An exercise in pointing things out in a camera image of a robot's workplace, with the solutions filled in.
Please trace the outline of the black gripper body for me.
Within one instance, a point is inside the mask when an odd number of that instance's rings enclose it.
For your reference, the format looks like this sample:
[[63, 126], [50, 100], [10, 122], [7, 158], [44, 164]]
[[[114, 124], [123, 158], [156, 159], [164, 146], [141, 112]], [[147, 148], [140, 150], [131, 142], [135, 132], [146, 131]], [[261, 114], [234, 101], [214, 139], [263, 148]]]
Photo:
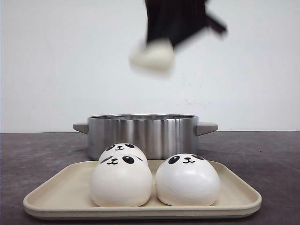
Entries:
[[146, 45], [168, 40], [175, 48], [206, 28], [226, 34], [227, 26], [207, 12], [206, 4], [206, 0], [146, 0]]

